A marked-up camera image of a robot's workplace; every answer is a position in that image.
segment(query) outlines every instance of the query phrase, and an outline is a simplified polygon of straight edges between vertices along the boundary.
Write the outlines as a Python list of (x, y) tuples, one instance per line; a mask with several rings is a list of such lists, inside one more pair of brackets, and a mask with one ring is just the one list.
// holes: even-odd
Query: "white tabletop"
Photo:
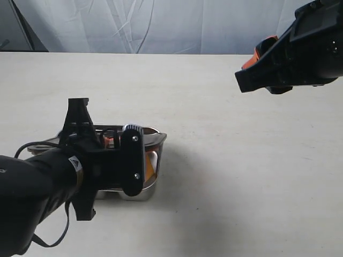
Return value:
[[(248, 56), (0, 53), (0, 153), (55, 135), (68, 97), (94, 123), (168, 134), (148, 202), (99, 200), (25, 256), (343, 255), (343, 86), (241, 94)], [(53, 243), (63, 209), (37, 234)]]

